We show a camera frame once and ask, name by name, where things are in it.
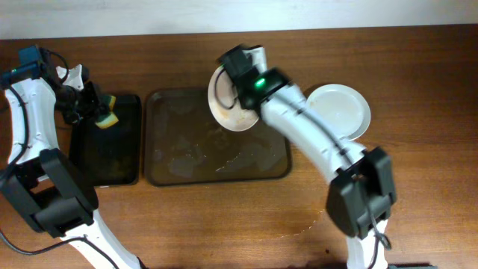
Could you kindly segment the white plate top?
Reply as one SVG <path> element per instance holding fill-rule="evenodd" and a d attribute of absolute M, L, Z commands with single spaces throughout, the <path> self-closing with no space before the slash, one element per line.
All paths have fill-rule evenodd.
<path fill-rule="evenodd" d="M 259 120 L 254 111 L 242 109 L 236 88 L 223 67 L 218 67 L 209 81 L 208 104 L 214 119 L 229 131 L 246 131 Z"/>

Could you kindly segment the pale blue plate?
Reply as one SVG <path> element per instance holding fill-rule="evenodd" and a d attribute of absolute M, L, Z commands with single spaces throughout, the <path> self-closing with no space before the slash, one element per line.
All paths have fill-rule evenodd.
<path fill-rule="evenodd" d="M 355 140 L 361 137 L 370 126 L 371 110 L 367 101 L 363 98 L 357 98 L 352 110 L 353 128 L 348 138 Z"/>

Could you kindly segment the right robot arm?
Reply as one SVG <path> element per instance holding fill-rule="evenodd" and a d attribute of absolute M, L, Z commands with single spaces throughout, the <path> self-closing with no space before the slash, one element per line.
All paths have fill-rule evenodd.
<path fill-rule="evenodd" d="M 236 89 L 234 102 L 294 143 L 327 181 L 326 211 L 346 236 L 347 267 L 389 268 L 385 228 L 397 201 L 391 157 L 338 134 L 283 71 L 260 63 L 259 49 L 238 45 L 217 60 Z"/>

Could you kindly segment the white plate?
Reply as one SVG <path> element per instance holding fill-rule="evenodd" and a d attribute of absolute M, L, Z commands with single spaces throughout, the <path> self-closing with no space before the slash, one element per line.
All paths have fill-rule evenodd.
<path fill-rule="evenodd" d="M 229 131 L 246 131 L 259 120 L 254 111 L 242 109 L 236 88 L 223 67 L 218 67 L 209 81 L 208 104 L 214 119 Z"/>
<path fill-rule="evenodd" d="M 364 99 L 351 87 L 343 84 L 326 84 L 311 92 L 307 104 L 340 135 L 348 138 L 353 128 L 352 110 L 357 98 Z"/>

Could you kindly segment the green yellow sponge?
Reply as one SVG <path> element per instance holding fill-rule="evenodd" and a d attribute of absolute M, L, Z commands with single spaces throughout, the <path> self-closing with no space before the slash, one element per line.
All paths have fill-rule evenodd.
<path fill-rule="evenodd" d="M 98 114 L 95 121 L 96 126 L 100 129 L 110 128 L 119 121 L 114 113 L 116 100 L 117 98 L 111 95 L 100 97 Z"/>

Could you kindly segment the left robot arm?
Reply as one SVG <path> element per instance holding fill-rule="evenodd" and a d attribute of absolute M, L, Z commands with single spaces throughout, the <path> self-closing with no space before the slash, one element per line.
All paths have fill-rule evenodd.
<path fill-rule="evenodd" d="M 57 139 L 56 111 L 70 125 L 93 120 L 99 129 L 108 129 L 118 121 L 117 98 L 103 94 L 83 65 L 55 66 L 54 55 L 38 45 L 20 49 L 20 65 L 1 74 L 13 135 L 1 171 L 1 193 L 35 232 L 46 232 L 59 242 L 23 250 L 6 235 L 1 240 L 24 256 L 69 244 L 95 268 L 144 268 L 109 230 L 93 183 L 60 150 Z"/>

